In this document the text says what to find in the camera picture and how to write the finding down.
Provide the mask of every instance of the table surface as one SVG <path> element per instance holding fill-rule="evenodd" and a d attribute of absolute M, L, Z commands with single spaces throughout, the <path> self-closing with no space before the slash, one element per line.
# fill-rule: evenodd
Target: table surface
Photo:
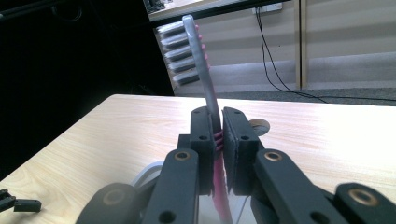
<path fill-rule="evenodd" d="M 0 182 L 42 211 L 0 213 L 0 223 L 73 223 L 92 195 L 114 182 L 131 183 L 163 161 L 200 98 L 113 95 Z M 396 202 L 396 107 L 219 100 L 248 119 L 271 124 L 261 137 L 290 155 L 310 180 L 333 192 L 358 182 Z"/>

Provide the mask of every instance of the metal bracket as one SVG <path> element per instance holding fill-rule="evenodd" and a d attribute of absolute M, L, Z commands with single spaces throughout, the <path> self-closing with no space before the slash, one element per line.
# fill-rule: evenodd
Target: metal bracket
<path fill-rule="evenodd" d="M 142 223 L 198 223 L 198 169 L 194 150 L 169 152 Z"/>
<path fill-rule="evenodd" d="M 8 189 L 0 190 L 0 212 L 14 207 L 14 212 L 39 212 L 41 202 L 39 200 L 17 199 L 8 193 Z"/>

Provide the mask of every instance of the gray floor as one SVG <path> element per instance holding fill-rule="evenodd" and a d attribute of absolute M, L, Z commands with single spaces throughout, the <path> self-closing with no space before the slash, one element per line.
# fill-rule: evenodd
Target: gray floor
<path fill-rule="evenodd" d="M 266 63 L 269 79 L 281 83 L 271 63 Z M 283 82 L 296 88 L 295 61 L 275 62 Z M 216 92 L 274 91 L 263 63 L 212 66 L 210 75 Z M 396 52 L 310 59 L 307 67 L 308 90 L 383 89 L 396 88 Z M 203 92 L 201 82 L 175 89 L 175 94 Z"/>
<path fill-rule="evenodd" d="M 315 96 L 339 96 L 339 97 L 361 97 L 361 98 L 383 98 L 384 100 L 367 99 L 337 99 L 323 98 L 331 104 L 347 105 L 391 105 L 396 106 L 396 88 L 385 89 L 339 89 L 339 90 L 310 90 L 301 91 Z M 183 97 L 204 97 L 202 93 L 179 93 L 177 96 Z M 263 100 L 263 101 L 283 101 L 283 102 L 308 102 L 321 103 L 318 99 L 306 98 L 291 92 L 282 91 L 239 91 L 239 92 L 219 92 L 218 98 L 242 99 L 242 100 Z"/>

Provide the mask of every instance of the round joint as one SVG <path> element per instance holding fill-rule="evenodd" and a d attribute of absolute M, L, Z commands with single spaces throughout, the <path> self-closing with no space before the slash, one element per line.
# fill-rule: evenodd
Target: round joint
<path fill-rule="evenodd" d="M 326 217 L 325 215 L 323 215 L 320 212 L 312 212 L 311 213 L 311 218 L 317 224 L 329 224 L 330 223 L 329 218 Z"/>
<path fill-rule="evenodd" d="M 160 213 L 160 216 L 158 217 L 158 220 L 161 223 L 172 223 L 176 219 L 176 214 L 171 212 L 171 211 L 164 211 Z"/>
<path fill-rule="evenodd" d="M 177 154 L 175 154 L 175 159 L 177 161 L 186 161 L 191 157 L 190 153 L 186 152 L 186 151 L 181 151 L 178 152 Z"/>
<path fill-rule="evenodd" d="M 264 157 L 268 161 L 281 161 L 282 160 L 282 156 L 279 155 L 279 153 L 277 153 L 277 152 L 271 152 L 271 151 L 265 152 Z"/>
<path fill-rule="evenodd" d="M 113 189 L 109 191 L 103 198 L 103 203 L 105 205 L 115 205 L 125 198 L 125 192 L 122 189 Z"/>
<path fill-rule="evenodd" d="M 249 123 L 257 136 L 265 135 L 271 128 L 270 123 L 265 119 L 251 119 Z"/>
<path fill-rule="evenodd" d="M 357 203 L 361 203 L 366 206 L 377 206 L 378 205 L 378 199 L 367 190 L 350 189 L 347 193 Z"/>
<path fill-rule="evenodd" d="M 74 5 L 59 5 L 51 7 L 52 14 L 65 22 L 75 22 L 82 17 L 82 7 Z"/>

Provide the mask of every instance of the wall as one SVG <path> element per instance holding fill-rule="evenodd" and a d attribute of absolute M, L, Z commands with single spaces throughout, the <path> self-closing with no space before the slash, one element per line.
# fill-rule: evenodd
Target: wall
<path fill-rule="evenodd" d="M 294 5 L 295 1 L 285 2 L 282 10 L 263 13 L 262 26 L 279 63 L 276 69 L 295 88 L 296 73 L 290 70 L 295 65 L 298 31 Z M 306 0 L 307 88 L 396 88 L 395 15 L 394 0 Z M 262 79 L 260 32 L 250 9 L 197 23 L 220 91 L 274 90 Z M 248 69 L 234 76 L 230 71 L 238 64 Z M 279 83 L 273 71 L 269 76 Z M 198 84 L 183 88 L 184 92 L 199 89 Z"/>
<path fill-rule="evenodd" d="M 261 63 L 260 30 L 251 9 L 197 20 L 211 65 Z M 294 59 L 294 6 L 262 13 L 262 27 L 276 61 Z"/>

